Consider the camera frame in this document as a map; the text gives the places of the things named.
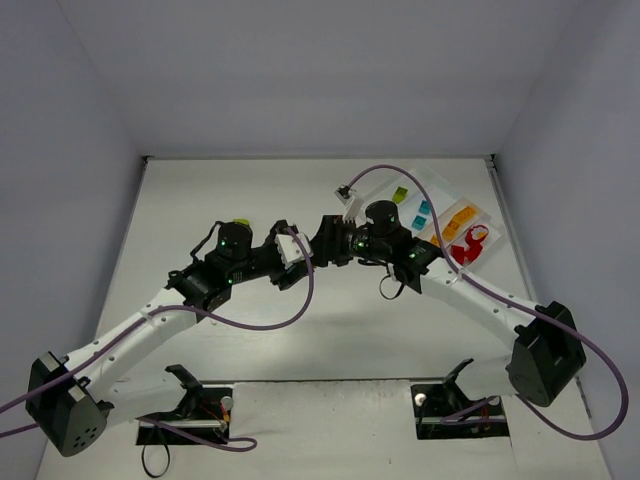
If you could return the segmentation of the teal square brick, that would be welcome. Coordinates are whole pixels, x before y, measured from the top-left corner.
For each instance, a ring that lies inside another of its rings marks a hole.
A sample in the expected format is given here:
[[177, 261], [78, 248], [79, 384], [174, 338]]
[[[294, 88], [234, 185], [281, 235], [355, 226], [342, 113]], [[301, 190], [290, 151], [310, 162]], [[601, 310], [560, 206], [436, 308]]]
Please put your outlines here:
[[427, 219], [421, 215], [416, 215], [411, 223], [411, 228], [417, 231], [421, 231], [427, 225]]

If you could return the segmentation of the small teal brick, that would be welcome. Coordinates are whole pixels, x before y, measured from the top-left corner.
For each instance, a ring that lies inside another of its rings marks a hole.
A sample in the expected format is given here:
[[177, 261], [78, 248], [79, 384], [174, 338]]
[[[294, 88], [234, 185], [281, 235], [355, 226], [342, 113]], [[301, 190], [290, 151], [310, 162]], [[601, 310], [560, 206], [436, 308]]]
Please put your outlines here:
[[428, 201], [421, 201], [420, 206], [418, 207], [418, 213], [420, 215], [430, 215], [432, 213], [432, 208]]

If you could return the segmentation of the yellow curved brick back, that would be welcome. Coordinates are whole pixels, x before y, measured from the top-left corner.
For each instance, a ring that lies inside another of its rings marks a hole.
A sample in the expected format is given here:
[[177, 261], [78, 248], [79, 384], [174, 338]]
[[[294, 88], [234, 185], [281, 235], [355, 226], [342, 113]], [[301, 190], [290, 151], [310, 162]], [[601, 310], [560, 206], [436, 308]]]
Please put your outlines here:
[[451, 220], [447, 226], [442, 230], [441, 235], [445, 241], [452, 241], [460, 228], [460, 224], [454, 220]]

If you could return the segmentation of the red curved brick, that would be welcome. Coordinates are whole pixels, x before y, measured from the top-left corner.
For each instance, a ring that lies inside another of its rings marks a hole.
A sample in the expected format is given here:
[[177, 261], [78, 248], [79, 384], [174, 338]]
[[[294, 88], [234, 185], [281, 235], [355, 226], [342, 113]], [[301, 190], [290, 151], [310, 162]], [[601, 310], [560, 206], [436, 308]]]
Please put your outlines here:
[[460, 265], [464, 265], [466, 261], [466, 250], [463, 246], [460, 245], [452, 245], [450, 249], [450, 254], [453, 259]]

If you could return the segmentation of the long yellow brick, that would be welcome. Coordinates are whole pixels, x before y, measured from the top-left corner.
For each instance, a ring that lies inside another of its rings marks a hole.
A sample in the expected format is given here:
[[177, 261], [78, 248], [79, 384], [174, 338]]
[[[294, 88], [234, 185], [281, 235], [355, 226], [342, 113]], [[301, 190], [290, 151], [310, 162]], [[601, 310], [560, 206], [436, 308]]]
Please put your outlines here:
[[473, 220], [476, 214], [477, 212], [475, 208], [470, 205], [467, 205], [463, 209], [455, 213], [451, 220], [458, 222], [461, 226]]

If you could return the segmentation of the red flower print brick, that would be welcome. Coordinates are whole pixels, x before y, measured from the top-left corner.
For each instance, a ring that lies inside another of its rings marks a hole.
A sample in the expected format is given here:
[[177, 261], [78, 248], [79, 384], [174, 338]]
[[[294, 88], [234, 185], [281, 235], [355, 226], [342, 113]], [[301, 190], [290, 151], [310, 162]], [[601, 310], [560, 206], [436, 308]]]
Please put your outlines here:
[[465, 241], [469, 246], [481, 245], [489, 232], [490, 230], [487, 226], [482, 224], [475, 225], [467, 231]]

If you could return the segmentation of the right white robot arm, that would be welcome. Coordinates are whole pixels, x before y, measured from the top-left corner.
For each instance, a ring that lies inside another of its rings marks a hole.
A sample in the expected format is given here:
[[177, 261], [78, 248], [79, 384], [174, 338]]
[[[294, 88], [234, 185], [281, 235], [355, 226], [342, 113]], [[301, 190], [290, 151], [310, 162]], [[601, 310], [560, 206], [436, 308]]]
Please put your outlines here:
[[324, 216], [311, 241], [315, 265], [343, 266], [354, 258], [382, 264], [402, 285], [446, 303], [498, 338], [508, 353], [465, 359], [445, 377], [446, 388], [460, 399], [519, 395], [548, 407], [584, 366], [586, 355], [571, 334], [575, 323], [567, 307], [524, 301], [456, 272], [439, 247], [401, 225], [390, 201], [374, 202], [366, 217], [357, 225], [339, 215]]

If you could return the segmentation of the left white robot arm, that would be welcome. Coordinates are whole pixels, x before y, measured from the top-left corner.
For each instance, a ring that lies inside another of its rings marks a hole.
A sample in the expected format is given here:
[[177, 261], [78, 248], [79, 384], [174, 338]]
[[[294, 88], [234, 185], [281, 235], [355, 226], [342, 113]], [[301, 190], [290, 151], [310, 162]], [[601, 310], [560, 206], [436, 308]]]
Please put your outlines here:
[[195, 418], [206, 402], [205, 387], [186, 367], [172, 364], [157, 376], [127, 379], [148, 356], [177, 335], [211, 319], [230, 300], [234, 286], [266, 277], [279, 290], [312, 281], [324, 264], [321, 243], [286, 221], [273, 225], [254, 246], [251, 228], [217, 221], [216, 241], [202, 255], [168, 275], [165, 287], [129, 319], [63, 357], [43, 354], [31, 367], [25, 408], [63, 457], [85, 451], [108, 428], [141, 420], [155, 428]]

